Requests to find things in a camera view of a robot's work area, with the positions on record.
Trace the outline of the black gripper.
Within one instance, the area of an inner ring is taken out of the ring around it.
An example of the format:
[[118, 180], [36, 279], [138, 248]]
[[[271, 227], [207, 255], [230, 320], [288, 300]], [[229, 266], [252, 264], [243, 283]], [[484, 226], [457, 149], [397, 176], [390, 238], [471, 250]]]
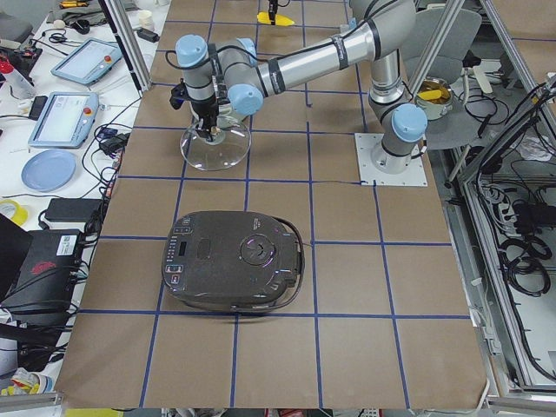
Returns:
[[195, 113], [198, 129], [212, 129], [217, 125], [220, 114], [216, 93], [211, 83], [201, 87], [192, 87], [181, 80], [170, 92], [169, 103], [174, 109], [179, 109], [189, 102]]

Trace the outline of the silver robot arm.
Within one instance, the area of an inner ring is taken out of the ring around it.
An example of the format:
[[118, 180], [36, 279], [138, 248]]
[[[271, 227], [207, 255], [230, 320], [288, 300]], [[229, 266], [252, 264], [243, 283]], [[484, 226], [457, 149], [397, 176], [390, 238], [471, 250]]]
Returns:
[[404, 97], [398, 62], [416, 9], [411, 1], [352, 1], [349, 6], [353, 28], [268, 60], [256, 56], [248, 38], [224, 43], [207, 43], [195, 34], [179, 38], [174, 66], [182, 79], [172, 89], [170, 103], [174, 109], [189, 103], [195, 116], [182, 136], [185, 161], [203, 170], [232, 167], [251, 144], [242, 121], [265, 98], [361, 61], [371, 64], [369, 102], [384, 129], [380, 153], [409, 157], [427, 127], [424, 111]]

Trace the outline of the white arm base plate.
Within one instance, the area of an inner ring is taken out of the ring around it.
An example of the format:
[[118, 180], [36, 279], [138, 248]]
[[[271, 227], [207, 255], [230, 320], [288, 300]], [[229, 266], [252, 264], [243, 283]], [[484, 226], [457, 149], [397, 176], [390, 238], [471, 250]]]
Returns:
[[417, 144], [409, 156], [391, 156], [383, 134], [355, 133], [360, 182], [366, 186], [426, 187], [427, 176]]

